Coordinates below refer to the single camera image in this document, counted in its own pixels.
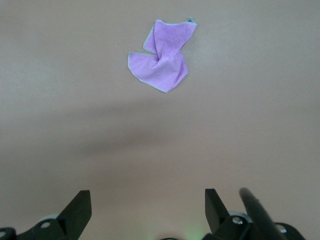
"microfiber towel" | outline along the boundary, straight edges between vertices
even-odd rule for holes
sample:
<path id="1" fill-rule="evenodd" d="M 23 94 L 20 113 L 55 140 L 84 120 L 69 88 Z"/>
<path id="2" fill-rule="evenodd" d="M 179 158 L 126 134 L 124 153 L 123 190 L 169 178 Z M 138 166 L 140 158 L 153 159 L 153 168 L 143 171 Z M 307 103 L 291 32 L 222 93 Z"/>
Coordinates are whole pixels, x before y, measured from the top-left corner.
<path id="1" fill-rule="evenodd" d="M 168 93 L 188 74 L 180 49 L 192 36 L 196 22 L 189 17 L 182 23 L 156 20 L 143 49 L 152 53 L 129 52 L 128 68 L 141 82 Z"/>

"beige floor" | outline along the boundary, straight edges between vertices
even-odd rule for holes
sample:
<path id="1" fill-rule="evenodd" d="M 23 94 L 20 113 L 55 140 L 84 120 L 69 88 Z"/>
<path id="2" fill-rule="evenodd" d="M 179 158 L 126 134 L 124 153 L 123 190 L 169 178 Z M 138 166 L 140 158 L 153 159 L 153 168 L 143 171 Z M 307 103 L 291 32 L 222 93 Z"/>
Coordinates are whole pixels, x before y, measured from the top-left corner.
<path id="1" fill-rule="evenodd" d="M 198 27 L 164 94 L 128 70 L 156 19 Z M 80 239 L 201 240 L 205 188 L 320 235 L 320 1 L 0 2 L 0 227 L 91 190 Z"/>

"silver screw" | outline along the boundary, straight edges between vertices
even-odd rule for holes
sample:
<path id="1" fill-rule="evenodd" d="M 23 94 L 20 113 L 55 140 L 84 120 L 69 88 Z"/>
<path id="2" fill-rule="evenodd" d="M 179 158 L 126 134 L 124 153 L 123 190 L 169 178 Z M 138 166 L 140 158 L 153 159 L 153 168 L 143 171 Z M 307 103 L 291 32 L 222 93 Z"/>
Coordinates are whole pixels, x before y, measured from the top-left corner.
<path id="1" fill-rule="evenodd" d="M 234 222 L 235 224 L 243 224 L 244 222 L 242 221 L 242 219 L 238 216 L 235 216 L 234 218 L 232 218 L 232 222 Z"/>
<path id="2" fill-rule="evenodd" d="M 40 228 L 45 229 L 45 228 L 47 228 L 49 226 L 50 226 L 50 222 L 46 221 L 46 222 L 41 224 Z"/>
<path id="3" fill-rule="evenodd" d="M 282 226 L 282 225 L 280 225 L 280 224 L 277 224 L 276 225 L 276 228 L 280 231 L 280 233 L 282 233 L 282 234 L 285 234 L 286 232 L 287 232 L 287 229 L 284 227 L 284 226 Z"/>

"purple cloth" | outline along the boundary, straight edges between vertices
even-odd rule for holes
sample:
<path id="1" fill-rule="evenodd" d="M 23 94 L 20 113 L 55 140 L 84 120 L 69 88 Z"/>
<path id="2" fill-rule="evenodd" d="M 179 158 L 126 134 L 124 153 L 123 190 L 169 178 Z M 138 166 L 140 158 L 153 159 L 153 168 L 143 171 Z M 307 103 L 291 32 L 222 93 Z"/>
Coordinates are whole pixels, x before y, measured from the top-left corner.
<path id="1" fill-rule="evenodd" d="M 156 20 L 143 49 L 152 54 L 129 52 L 128 68 L 141 82 L 168 93 L 188 74 L 182 46 L 192 36 L 197 24 L 189 17 L 186 22 L 169 24 Z"/>

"black tube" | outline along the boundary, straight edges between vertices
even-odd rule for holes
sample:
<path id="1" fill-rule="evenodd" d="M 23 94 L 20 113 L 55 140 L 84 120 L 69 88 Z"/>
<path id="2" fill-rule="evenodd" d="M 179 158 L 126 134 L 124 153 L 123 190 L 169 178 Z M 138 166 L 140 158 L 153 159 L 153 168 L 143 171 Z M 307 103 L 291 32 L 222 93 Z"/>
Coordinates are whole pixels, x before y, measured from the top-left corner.
<path id="1" fill-rule="evenodd" d="M 266 240 L 287 240 L 249 189 L 241 188 L 239 194 L 253 225 Z"/>

